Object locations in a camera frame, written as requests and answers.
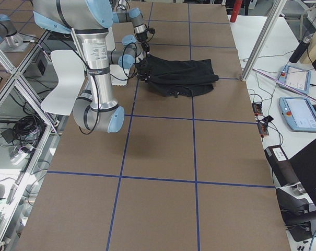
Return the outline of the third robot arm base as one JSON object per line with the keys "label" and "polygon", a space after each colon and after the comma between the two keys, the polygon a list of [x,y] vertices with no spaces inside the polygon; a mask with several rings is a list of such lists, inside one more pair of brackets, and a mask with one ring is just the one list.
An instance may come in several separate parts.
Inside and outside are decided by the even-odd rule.
{"label": "third robot arm base", "polygon": [[24,35],[21,35],[11,19],[0,14],[0,49],[4,52],[23,53],[27,50],[28,42],[24,42]]}

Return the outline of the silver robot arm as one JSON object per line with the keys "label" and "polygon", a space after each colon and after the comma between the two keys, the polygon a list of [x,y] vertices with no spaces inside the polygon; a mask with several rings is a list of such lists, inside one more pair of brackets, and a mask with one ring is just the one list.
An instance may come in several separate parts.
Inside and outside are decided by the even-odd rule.
{"label": "silver robot arm", "polygon": [[131,8],[128,1],[117,1],[115,12],[113,12],[113,22],[118,24],[131,22],[135,37],[141,44],[143,51],[150,52],[148,34],[154,36],[155,29],[144,23],[143,14],[138,7]]}
{"label": "silver robot arm", "polygon": [[[74,102],[77,125],[89,131],[118,132],[124,122],[124,108],[113,96],[110,65],[123,69],[140,65],[149,52],[147,32],[139,8],[113,12],[109,1],[33,1],[36,24],[48,31],[70,34],[91,82]],[[134,34],[122,40],[122,51],[109,51],[106,37],[114,23],[130,22]]]}

